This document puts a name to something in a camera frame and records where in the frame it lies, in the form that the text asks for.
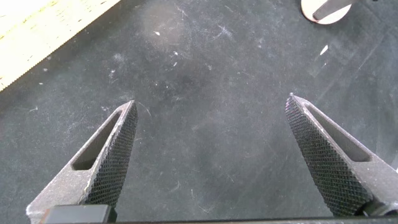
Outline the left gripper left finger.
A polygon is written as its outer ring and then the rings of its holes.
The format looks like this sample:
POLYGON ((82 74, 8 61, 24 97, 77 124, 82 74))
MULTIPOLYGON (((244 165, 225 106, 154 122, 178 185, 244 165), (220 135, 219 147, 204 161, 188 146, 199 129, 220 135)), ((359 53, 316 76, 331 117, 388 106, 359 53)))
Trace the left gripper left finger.
POLYGON ((28 204, 26 215, 41 220, 56 205, 116 206, 133 148, 135 102, 116 108, 61 171, 28 204))

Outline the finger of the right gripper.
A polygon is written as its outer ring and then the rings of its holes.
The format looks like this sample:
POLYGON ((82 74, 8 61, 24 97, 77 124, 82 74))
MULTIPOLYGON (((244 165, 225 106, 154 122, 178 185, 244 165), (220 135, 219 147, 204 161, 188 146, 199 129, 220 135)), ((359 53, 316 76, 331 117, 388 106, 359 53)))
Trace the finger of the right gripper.
POLYGON ((313 18, 316 21, 324 19, 326 16, 346 7, 354 4, 358 0, 326 0, 313 14, 313 18))

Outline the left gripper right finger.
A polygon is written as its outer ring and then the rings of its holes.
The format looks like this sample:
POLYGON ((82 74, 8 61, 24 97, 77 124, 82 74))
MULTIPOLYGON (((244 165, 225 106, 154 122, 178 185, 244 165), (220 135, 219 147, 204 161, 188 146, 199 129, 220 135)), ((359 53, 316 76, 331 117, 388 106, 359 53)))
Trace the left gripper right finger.
POLYGON ((397 171, 304 98, 285 114, 312 179, 332 214, 397 214, 397 171))

